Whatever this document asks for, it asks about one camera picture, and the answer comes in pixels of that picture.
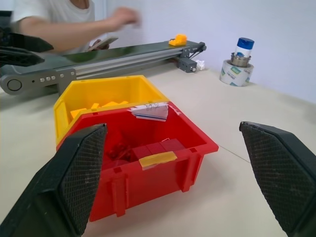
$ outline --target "red block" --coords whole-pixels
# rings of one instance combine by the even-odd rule
[[[132,149],[132,159],[139,160],[144,157],[151,156],[152,153],[148,150],[146,146],[136,147]]]
[[[185,149],[185,147],[178,141],[178,139],[171,139],[160,142],[166,152],[176,152]]]
[[[163,148],[163,146],[158,142],[147,145],[147,148],[151,152],[152,155],[166,152],[166,150]]]
[[[114,160],[106,165],[103,165],[102,166],[102,169],[110,169],[110,168],[115,168],[115,167],[118,167],[118,166],[121,166],[121,165],[124,165],[124,164],[128,164],[129,162],[126,161],[126,160]]]

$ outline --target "yellow plastic bin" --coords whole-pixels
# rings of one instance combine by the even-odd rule
[[[82,114],[168,101],[144,76],[73,81],[54,105],[56,144]]]

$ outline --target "metal container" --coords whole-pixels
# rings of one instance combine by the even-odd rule
[[[250,59],[251,59],[251,56],[249,56],[249,58],[244,58],[244,57],[236,56],[234,53],[232,53],[231,63],[232,65],[236,67],[246,68],[248,66]]]

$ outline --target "conveyor belt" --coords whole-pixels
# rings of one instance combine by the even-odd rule
[[[186,46],[171,46],[167,41],[130,47],[99,50],[65,56],[47,56],[45,62],[30,67],[5,65],[0,85],[8,94],[20,94],[36,87],[59,84],[62,92],[76,79],[123,75],[127,69],[149,67],[166,59],[203,51],[204,43],[188,41]]]

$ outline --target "blue lid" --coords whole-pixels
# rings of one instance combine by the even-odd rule
[[[247,38],[239,38],[237,46],[244,49],[252,50],[255,41]]]

